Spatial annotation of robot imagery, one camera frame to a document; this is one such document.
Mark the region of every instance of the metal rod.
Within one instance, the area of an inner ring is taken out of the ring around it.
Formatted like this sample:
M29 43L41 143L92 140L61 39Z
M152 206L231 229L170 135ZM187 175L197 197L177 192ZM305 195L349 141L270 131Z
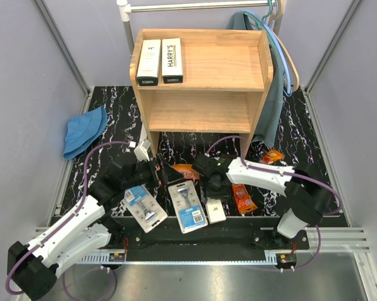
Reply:
M88 96L90 88L87 85L85 79L83 78L80 70L78 69L77 64L74 62L74 59L72 58L71 53L64 42L64 39L62 38L59 30L57 29L57 26L53 20L53 17L51 16L48 8L46 7L44 0L33 0L33 2L35 3L36 8L42 15L42 18L45 20L45 23L53 39L55 40L57 46L59 47L60 52L62 53L64 59L66 60L67 65L70 67L71 72L73 73L83 93L85 94L85 96Z
M228 1L228 2L209 2L209 3L184 3L184 4L163 4L148 6L131 6L132 13L144 11L180 11L184 9L205 9L205 8L247 8L250 6L268 6L267 0L254 1Z
M134 52L134 38L132 37L131 23L130 21L123 22L125 37L127 38L128 48L130 49L130 54Z
M351 4L349 5L349 8L346 11L346 14L344 15L343 19L340 22L339 27L337 28L336 32L334 33L331 42L329 43L329 46L326 48L326 51L324 55L322 56L321 60L319 61L318 67L316 68L314 74L312 74L311 79L306 86L305 90L310 93L312 88L315 85L315 82L319 78L319 75L321 74L322 70L325 68L327 61L330 59L333 51L335 50L337 44L340 42L341 37L343 36L343 33L347 29L350 21L353 19L354 15L356 14L358 8L360 7L360 4L363 2L363 0L353 0Z

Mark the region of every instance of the folded blue fabric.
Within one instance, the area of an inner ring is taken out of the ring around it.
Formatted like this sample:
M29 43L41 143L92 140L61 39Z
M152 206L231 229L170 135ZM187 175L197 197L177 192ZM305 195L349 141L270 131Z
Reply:
M107 114L103 107L71 118L67 123L63 157L70 160L81 154L103 133L106 125Z

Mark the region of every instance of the gray-blue towel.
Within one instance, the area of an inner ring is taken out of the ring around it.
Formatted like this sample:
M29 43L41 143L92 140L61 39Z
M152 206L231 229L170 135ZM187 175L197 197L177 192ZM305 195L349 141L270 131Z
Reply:
M230 18L227 29L253 30L253 26L243 11L239 11ZM270 54L273 62L273 80L252 142L263 141L266 146L273 147L283 108L284 76L282 59L275 47L270 48Z

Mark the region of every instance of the shelf board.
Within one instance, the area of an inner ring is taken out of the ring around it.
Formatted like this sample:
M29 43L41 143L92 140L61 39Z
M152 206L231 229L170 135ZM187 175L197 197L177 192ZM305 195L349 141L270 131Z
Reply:
M250 133L242 92L153 91L148 128L156 132Z
M139 90L207 90L262 92L257 46L197 45L181 42L183 82L138 86Z

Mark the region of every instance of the orange package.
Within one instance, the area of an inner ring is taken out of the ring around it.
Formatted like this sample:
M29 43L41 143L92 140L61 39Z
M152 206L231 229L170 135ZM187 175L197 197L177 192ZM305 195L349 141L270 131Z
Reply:
M270 151L266 153L266 155L262 157L262 160L259 161L259 163L273 164L274 162L279 161L283 158L284 158L283 154L279 153L275 149L271 149Z
M241 214L258 209L258 206L253 203L247 189L243 184L233 184L232 186L234 199L236 201L238 211Z
M199 174L193 169L192 164L175 164L172 167L183 174L185 180L199 180Z

